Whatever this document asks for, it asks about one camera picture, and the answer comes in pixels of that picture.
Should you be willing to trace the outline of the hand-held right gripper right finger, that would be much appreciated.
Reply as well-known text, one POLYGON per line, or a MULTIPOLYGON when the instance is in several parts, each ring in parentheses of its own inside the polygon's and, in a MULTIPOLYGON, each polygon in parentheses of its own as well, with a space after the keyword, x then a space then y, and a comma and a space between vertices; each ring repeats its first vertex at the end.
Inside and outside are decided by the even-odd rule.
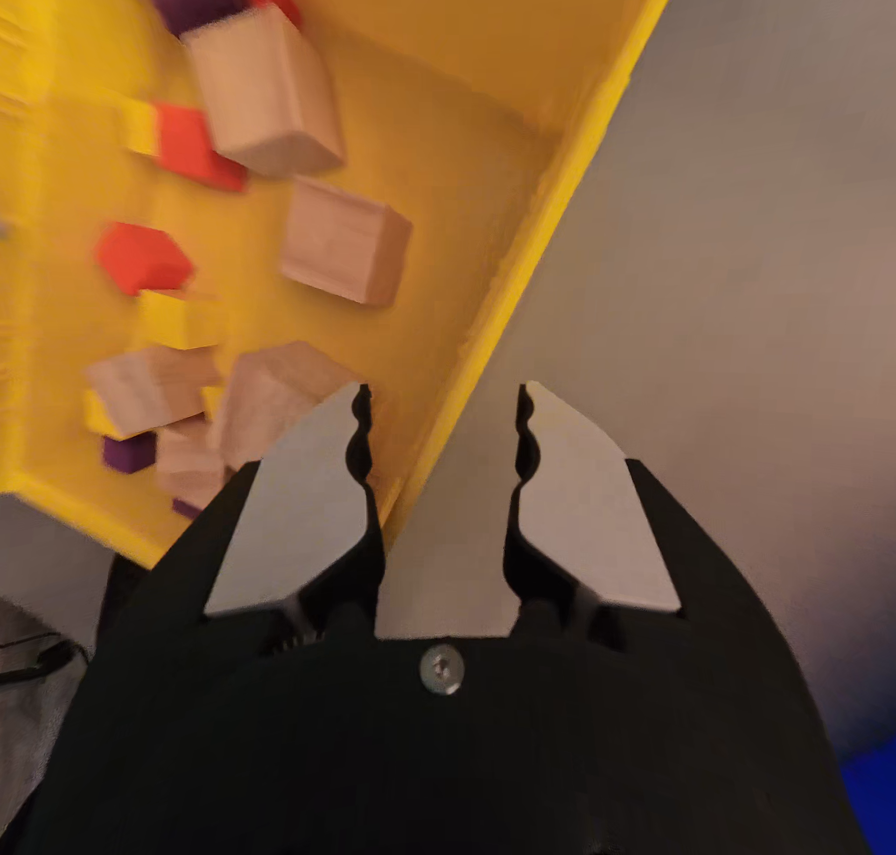
POLYGON ((674 614, 681 600, 622 449, 536 381, 521 384, 504 577, 522 603, 674 614))

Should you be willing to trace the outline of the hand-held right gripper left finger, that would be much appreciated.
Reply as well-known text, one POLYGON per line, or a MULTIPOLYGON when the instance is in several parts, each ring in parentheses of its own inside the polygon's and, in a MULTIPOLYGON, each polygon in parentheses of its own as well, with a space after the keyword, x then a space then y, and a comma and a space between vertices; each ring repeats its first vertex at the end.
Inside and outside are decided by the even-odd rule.
POLYGON ((350 382, 297 421, 258 464, 205 604, 208 617, 293 600, 324 618, 322 588, 342 563, 375 595, 385 569, 368 477, 372 392, 350 382))

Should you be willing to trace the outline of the yellow plastic box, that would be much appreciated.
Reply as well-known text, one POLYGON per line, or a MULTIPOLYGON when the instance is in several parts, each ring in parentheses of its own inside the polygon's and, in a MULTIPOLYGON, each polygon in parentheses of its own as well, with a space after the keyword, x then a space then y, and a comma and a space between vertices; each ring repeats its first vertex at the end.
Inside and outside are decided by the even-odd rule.
POLYGON ((1 0, 2 494, 148 568, 185 521, 148 472, 106 469, 84 425, 84 368, 141 345, 133 299, 93 260, 104 227, 186 251, 225 305, 220 368, 300 339, 371 384, 391 545, 669 0, 295 1, 346 140, 326 179, 413 223, 391 308, 280 275, 286 181, 225 194, 125 149, 123 98, 198 97, 149 0, 1 0))

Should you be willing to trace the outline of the blue plastic box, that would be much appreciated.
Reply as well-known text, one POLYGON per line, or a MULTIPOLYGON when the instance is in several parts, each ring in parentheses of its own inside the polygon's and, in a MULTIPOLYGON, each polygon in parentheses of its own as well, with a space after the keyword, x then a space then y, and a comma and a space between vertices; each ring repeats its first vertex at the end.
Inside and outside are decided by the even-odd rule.
POLYGON ((841 774, 870 850, 894 854, 895 737, 845 760, 841 774))

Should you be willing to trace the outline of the pile of coloured wooden cubes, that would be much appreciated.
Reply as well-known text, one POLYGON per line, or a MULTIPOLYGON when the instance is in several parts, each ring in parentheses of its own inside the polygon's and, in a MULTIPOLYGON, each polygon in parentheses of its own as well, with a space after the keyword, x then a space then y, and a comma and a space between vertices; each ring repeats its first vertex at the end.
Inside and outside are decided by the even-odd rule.
POLYGON ((423 76, 276 2, 166 31, 151 0, 73 0, 67 111, 92 270, 72 384, 123 443, 206 413, 238 469, 344 379, 374 391, 370 482, 386 517, 420 451, 422 356, 442 249, 423 191, 423 76))

